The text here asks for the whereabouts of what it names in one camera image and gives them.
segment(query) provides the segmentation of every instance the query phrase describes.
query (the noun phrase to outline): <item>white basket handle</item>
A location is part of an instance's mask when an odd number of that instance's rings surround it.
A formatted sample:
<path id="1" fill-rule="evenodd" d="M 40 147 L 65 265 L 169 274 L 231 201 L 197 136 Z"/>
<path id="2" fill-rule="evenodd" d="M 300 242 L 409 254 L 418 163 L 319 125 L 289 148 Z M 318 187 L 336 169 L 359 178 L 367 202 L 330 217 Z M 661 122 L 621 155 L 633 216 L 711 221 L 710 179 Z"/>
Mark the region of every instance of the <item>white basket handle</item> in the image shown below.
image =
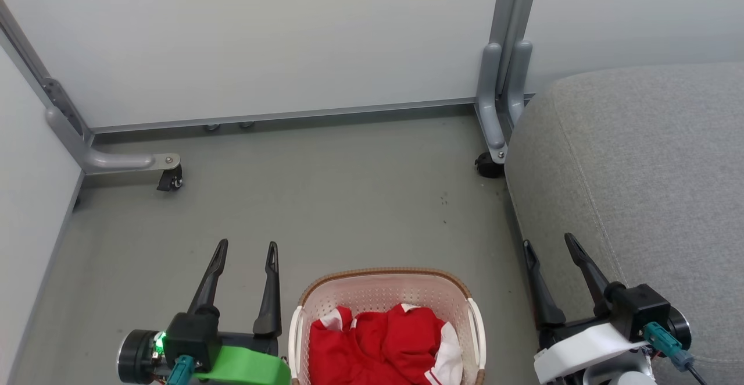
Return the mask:
<path id="1" fill-rule="evenodd" d="M 478 358 L 478 368 L 486 368 L 486 327 L 483 325 L 483 317 L 481 316 L 481 310 L 478 309 L 478 304 L 475 303 L 473 298 L 467 299 L 470 307 L 470 318 L 475 321 L 475 330 L 473 331 L 473 344 L 476 345 L 476 358 Z"/>
<path id="2" fill-rule="evenodd" d="M 300 360 L 299 357 L 302 353 L 302 329 L 300 329 L 300 315 L 302 314 L 302 306 L 297 306 L 295 313 L 292 314 L 292 323 L 289 324 L 289 356 L 287 361 L 289 362 L 289 371 L 292 372 L 292 378 L 298 377 Z"/>

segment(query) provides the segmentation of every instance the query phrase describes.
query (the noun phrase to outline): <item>red and white garment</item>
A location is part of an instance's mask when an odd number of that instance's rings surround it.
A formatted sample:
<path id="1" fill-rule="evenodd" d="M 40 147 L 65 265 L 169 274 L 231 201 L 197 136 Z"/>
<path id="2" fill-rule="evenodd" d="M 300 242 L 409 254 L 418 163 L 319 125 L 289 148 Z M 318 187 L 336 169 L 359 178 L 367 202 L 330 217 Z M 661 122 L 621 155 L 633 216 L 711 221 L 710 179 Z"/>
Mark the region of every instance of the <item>red and white garment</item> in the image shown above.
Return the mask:
<path id="1" fill-rule="evenodd" d="M 430 308 L 352 317 L 338 306 L 310 327 L 312 385 L 460 385 L 462 374 L 455 328 Z"/>

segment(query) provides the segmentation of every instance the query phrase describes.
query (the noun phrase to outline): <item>caster wheel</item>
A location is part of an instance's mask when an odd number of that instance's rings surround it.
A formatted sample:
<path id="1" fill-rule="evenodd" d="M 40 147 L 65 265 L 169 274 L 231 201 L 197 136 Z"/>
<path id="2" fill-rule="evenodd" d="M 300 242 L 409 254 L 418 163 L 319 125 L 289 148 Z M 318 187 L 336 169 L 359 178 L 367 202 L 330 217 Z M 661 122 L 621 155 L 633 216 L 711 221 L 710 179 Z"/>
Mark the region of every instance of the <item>caster wheel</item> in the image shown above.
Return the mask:
<path id="1" fill-rule="evenodd" d="M 486 151 L 475 160 L 475 168 L 478 174 L 487 179 L 497 179 L 504 176 L 504 165 L 493 162 L 491 153 Z"/>
<path id="2" fill-rule="evenodd" d="M 177 191 L 184 184 L 183 168 L 181 165 L 171 170 L 163 171 L 158 184 L 159 191 Z"/>

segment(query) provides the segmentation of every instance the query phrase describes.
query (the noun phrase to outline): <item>gray floor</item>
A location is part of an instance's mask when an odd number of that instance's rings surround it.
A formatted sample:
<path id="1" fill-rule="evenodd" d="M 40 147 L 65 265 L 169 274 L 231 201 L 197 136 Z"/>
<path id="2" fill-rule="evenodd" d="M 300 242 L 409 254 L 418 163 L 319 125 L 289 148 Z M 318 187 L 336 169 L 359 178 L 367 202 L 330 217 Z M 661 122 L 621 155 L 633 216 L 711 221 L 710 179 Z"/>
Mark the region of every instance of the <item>gray floor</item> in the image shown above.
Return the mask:
<path id="1" fill-rule="evenodd" d="M 314 279 L 345 269 L 430 266 L 462 279 L 484 317 L 487 383 L 536 383 L 531 313 L 503 179 L 483 179 L 470 109 L 258 123 L 109 137 L 101 149 L 178 152 L 184 187 L 90 188 L 51 268 L 18 385 L 118 383 L 132 329 L 165 329 L 230 240 L 221 330 L 250 331 L 270 240 L 279 244 L 286 339 Z M 281 353 L 287 353 L 284 341 Z"/>

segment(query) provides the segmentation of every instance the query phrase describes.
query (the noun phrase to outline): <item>gray sofa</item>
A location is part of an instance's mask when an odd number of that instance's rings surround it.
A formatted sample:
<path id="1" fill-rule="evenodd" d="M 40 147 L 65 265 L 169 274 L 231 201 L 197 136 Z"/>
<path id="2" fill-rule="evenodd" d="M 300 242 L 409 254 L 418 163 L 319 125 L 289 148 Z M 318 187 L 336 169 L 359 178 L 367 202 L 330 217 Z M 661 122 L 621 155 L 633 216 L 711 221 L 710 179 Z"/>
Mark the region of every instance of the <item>gray sofa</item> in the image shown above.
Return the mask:
<path id="1" fill-rule="evenodd" d="M 744 64 L 565 78 L 526 107 L 509 148 L 521 232 L 566 317 L 593 306 L 569 231 L 610 281 L 648 283 L 685 314 L 708 383 L 744 383 Z M 667 361 L 654 373 L 696 383 Z"/>

